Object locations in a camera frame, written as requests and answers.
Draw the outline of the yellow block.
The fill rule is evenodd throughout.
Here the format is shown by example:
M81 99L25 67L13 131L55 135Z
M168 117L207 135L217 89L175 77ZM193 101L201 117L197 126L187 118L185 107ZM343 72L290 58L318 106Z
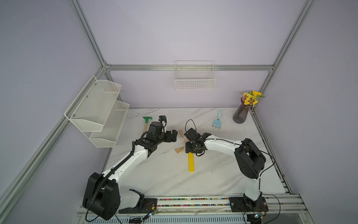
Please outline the yellow block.
M194 154L193 153L188 154L188 164L189 164L189 172L194 172L195 168L194 168Z

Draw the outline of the light blue toy fork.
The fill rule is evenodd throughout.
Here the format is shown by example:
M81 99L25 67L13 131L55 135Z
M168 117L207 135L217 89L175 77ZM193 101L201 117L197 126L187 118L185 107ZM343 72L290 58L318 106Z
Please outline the light blue toy fork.
M217 119L215 119L213 121L212 127L217 128L217 129L221 129L221 126L222 126L222 121L220 120L221 116L222 116L222 110L220 109L219 112L218 112Z

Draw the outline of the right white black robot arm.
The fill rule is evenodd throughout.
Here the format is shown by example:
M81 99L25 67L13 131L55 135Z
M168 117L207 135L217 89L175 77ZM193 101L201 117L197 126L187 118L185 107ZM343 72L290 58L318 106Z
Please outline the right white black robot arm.
M193 128L186 131L184 136L187 139L186 153L200 157L206 151L216 151L235 157L241 173L245 176L244 199L252 203L261 199L262 192L259 189L259 179L260 173L264 170L266 157L251 139L231 141L210 133L201 135Z

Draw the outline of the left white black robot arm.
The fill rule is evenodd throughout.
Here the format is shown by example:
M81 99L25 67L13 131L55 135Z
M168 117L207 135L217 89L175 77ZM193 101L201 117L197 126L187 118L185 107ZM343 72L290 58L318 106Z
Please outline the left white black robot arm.
M120 194L124 179L163 142L175 142L178 132L167 131L165 115L153 121L148 131L131 143L131 150L110 169L103 173L93 173L87 182L83 207L104 220L111 219L119 211L141 212L144 208L143 193L129 189Z

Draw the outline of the dark glass vase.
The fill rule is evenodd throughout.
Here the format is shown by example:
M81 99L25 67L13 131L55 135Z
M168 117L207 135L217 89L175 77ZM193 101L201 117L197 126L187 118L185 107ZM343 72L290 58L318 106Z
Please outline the dark glass vase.
M243 124L246 121L251 106L246 105L244 100L241 99L241 105L238 107L233 115L233 121L237 124Z

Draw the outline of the white two-tier mesh shelf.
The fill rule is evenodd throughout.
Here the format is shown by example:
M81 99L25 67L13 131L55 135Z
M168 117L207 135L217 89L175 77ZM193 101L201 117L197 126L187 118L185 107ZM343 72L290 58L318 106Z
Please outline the white two-tier mesh shelf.
M116 145L130 105L119 100L121 85L92 76L64 116L97 148Z

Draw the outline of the yellow artificial flowers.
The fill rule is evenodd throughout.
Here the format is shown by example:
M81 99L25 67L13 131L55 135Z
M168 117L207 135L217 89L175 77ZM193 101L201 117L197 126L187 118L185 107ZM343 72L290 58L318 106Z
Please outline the yellow artificial flowers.
M264 95L258 91L242 92L241 102L244 105L255 107L262 98L264 98Z

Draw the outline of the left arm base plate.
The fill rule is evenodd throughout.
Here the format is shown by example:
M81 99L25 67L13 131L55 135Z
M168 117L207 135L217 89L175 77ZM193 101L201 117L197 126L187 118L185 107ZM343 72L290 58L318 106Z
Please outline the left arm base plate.
M143 198L140 199L137 205L133 208L125 208L118 211L119 214L147 214L153 211L153 207L157 207L157 198Z

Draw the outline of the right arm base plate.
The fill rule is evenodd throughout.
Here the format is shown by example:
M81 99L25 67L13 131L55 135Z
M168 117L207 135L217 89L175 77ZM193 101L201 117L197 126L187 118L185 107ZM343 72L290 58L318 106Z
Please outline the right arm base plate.
M268 206L264 197L253 201L246 197L230 197L229 205L232 212L268 212Z

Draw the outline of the aluminium front rail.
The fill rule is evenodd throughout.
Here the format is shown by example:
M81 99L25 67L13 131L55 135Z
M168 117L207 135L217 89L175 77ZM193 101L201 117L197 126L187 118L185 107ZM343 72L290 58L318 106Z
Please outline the aluminium front rail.
M238 197L158 197L144 199L142 210L128 208L108 220L80 208L76 224L312 224L299 195L264 195L244 211Z

